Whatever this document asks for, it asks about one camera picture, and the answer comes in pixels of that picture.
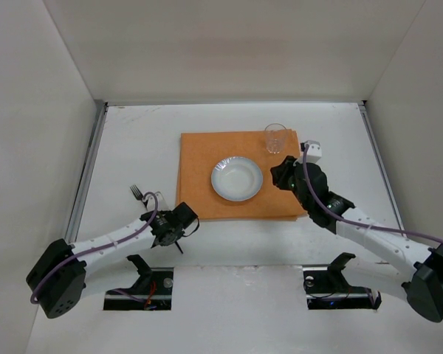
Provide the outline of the black plastic knife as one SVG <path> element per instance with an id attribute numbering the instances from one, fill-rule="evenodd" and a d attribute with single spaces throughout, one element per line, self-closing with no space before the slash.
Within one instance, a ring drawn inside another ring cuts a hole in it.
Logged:
<path id="1" fill-rule="evenodd" d="M 178 243 L 178 241 L 175 241 L 175 246 L 178 248 L 178 250 L 179 250 L 179 252 L 181 253 L 181 254 L 184 254 L 184 252 L 183 252 L 183 250 L 182 250 L 182 247 L 180 246 L 180 244 Z"/>

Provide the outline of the clear plastic cup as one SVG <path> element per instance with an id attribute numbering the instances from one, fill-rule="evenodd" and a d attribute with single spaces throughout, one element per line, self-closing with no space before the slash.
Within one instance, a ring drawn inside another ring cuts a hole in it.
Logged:
<path id="1" fill-rule="evenodd" d="M 269 153 L 277 154 L 283 151 L 288 130 L 280 123 L 269 124 L 264 129 L 266 149 Z"/>

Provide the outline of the white paper bowl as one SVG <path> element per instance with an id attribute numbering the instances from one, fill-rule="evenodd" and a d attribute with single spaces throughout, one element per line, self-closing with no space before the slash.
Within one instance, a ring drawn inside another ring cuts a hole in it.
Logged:
<path id="1" fill-rule="evenodd" d="M 242 202 L 254 197 L 263 184 L 263 173 L 251 159 L 231 156 L 213 168 L 211 185 L 217 195 L 227 201 Z"/>

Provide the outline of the orange cloth placemat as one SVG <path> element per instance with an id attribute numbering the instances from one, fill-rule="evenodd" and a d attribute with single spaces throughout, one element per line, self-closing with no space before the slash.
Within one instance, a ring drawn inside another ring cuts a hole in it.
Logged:
<path id="1" fill-rule="evenodd" d="M 294 221 L 305 215 L 290 191 L 272 183 L 271 168 L 301 154 L 296 131 L 285 132 L 280 153 L 267 150 L 262 131 L 182 133 L 176 201 L 210 221 Z"/>

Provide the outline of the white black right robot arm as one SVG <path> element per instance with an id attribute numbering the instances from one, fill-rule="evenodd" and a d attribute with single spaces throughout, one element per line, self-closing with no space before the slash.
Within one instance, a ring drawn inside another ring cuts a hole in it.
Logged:
<path id="1" fill-rule="evenodd" d="M 311 162 L 287 156 L 270 170 L 272 183 L 293 193 L 311 220 L 383 260 L 370 263 L 343 252 L 328 266 L 335 285 L 378 290 L 407 302 L 431 322 L 443 320 L 443 243 L 417 243 L 400 230 L 380 226 L 348 199 L 332 192 L 326 174 Z"/>

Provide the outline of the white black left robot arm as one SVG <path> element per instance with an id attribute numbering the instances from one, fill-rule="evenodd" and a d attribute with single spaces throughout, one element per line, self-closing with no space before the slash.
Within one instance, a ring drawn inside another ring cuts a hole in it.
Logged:
<path id="1" fill-rule="evenodd" d="M 199 228 L 198 215 L 182 202 L 174 209 L 153 209 L 121 229 L 87 241 L 48 245 L 26 277 L 31 303 L 49 319 L 73 309 L 84 297 L 115 291 L 133 299 L 151 282 L 153 271 L 141 252 L 166 247 Z"/>

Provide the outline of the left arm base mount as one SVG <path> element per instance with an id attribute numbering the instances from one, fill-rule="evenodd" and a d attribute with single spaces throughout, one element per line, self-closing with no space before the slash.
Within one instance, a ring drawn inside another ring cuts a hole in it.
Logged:
<path id="1" fill-rule="evenodd" d="M 136 267 L 137 278 L 129 288 L 107 291 L 103 309 L 106 311 L 167 311 L 172 307 L 173 268 L 151 268 L 139 255 L 127 257 Z"/>

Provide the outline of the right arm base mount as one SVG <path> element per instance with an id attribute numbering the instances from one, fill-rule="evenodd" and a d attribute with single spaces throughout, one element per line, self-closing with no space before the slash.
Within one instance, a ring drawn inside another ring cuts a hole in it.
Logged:
<path id="1" fill-rule="evenodd" d="M 303 267 L 303 289 L 309 310 L 378 310 L 380 292 L 350 285 L 342 271 L 356 256 L 343 252 L 326 265 Z"/>

